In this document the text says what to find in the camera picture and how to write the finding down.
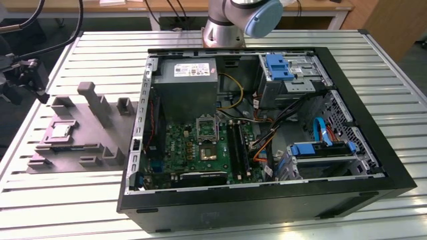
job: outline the slotted aluminum workbench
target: slotted aluminum workbench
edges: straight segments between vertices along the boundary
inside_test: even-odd
[[[427,237],[427,99],[370,35],[358,31],[275,31],[248,47],[328,47],[418,188],[344,218],[149,236],[116,213],[120,171],[25,173],[53,111],[33,104],[0,163],[0,239],[424,239]],[[48,92],[77,96],[81,81],[115,102],[137,101],[149,48],[201,47],[199,31],[85,32],[51,73]]]

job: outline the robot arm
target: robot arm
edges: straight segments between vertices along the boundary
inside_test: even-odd
[[[279,0],[209,0],[203,42],[209,48],[237,48],[244,34],[264,37],[276,27],[283,13]]]

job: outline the ram slot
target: ram slot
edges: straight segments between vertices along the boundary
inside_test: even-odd
[[[237,139],[237,152],[239,152],[240,162],[243,162],[243,164],[240,165],[241,173],[248,177],[251,176],[251,167],[249,167],[248,151],[247,151],[247,145],[245,145],[245,138],[241,131],[241,125],[235,124],[233,128],[235,128],[235,134],[236,134],[235,139]]]
[[[240,157],[239,157],[239,146],[237,138],[235,137],[236,129],[233,124],[227,125],[227,139],[228,139],[228,152],[229,152],[229,162],[231,162],[231,172],[235,179],[241,180],[241,170],[240,170]]]

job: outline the power supply label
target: power supply label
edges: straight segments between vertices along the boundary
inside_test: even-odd
[[[176,64],[173,68],[173,77],[199,77],[209,75],[211,69],[208,63]]]

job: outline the sticker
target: sticker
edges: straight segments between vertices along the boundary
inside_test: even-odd
[[[269,168],[269,166],[265,165],[264,172],[268,174],[269,177],[274,176],[274,170]]]
[[[259,107],[260,107],[260,101],[255,99],[253,100],[253,108],[259,109]]]
[[[351,10],[352,8],[350,6],[338,6],[335,10]]]
[[[197,77],[209,75],[211,69],[208,63],[176,64],[173,68],[173,77]]]
[[[280,158],[280,157],[283,156],[283,154],[284,154],[284,152],[280,151],[280,150],[278,150],[278,151],[275,152],[275,157],[276,157],[276,158]]]
[[[291,67],[291,72],[292,73],[302,73],[303,70],[299,67]]]

